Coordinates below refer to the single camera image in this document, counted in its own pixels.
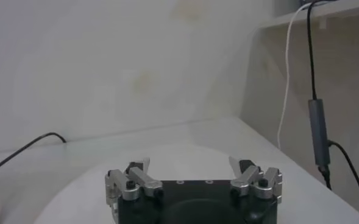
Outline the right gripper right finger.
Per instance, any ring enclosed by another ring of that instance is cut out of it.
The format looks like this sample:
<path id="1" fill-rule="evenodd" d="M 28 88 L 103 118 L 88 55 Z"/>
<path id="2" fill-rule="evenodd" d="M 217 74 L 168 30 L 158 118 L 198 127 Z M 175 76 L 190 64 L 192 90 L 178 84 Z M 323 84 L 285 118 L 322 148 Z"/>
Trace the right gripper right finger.
<path id="1" fill-rule="evenodd" d="M 240 197 L 253 195 L 260 200 L 276 200 L 282 202 L 283 177 L 279 169 L 270 167 L 262 171 L 251 160 L 229 157 L 229 164 L 235 175 L 230 181 L 232 189 L 237 190 Z"/>

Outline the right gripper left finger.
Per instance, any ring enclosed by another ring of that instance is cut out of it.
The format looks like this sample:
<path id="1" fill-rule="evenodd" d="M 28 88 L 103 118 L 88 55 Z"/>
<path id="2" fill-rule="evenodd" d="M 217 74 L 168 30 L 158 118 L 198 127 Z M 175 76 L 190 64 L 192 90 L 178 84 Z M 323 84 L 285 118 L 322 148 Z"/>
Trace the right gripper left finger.
<path id="1" fill-rule="evenodd" d="M 163 183 L 148 175 L 150 158 L 131 161 L 124 171 L 109 170 L 105 175 L 106 204 L 118 210 L 118 199 L 136 201 L 141 194 L 157 200 L 163 197 Z"/>

